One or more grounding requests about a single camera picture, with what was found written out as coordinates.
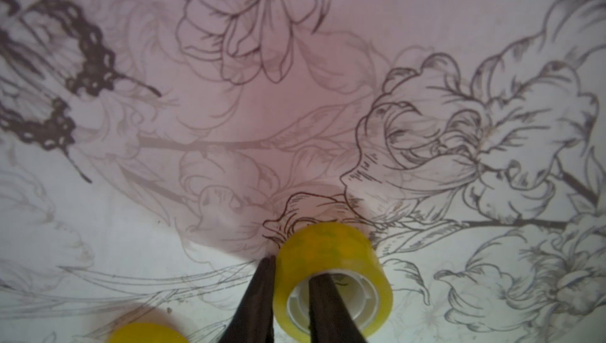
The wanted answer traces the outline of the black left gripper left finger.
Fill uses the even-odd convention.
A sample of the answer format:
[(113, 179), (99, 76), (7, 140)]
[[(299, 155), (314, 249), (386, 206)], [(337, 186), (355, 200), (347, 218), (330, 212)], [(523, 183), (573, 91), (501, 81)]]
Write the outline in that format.
[(276, 257), (263, 258), (220, 343), (273, 343)]

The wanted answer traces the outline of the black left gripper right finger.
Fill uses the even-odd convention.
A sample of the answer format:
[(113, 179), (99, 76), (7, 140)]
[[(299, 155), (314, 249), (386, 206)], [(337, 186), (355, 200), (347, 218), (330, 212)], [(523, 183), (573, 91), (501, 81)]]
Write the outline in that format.
[(366, 343), (329, 274), (309, 280), (309, 320), (312, 343)]

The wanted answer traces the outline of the yellow tape roll cluster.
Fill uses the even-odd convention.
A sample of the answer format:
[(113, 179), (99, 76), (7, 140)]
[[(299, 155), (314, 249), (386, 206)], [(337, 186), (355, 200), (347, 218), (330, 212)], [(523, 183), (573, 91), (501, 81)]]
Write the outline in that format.
[(296, 232), (276, 258), (273, 311), (291, 338), (310, 341), (308, 281), (321, 274), (332, 276), (362, 335), (385, 324), (393, 292), (369, 239), (354, 227), (325, 222)]

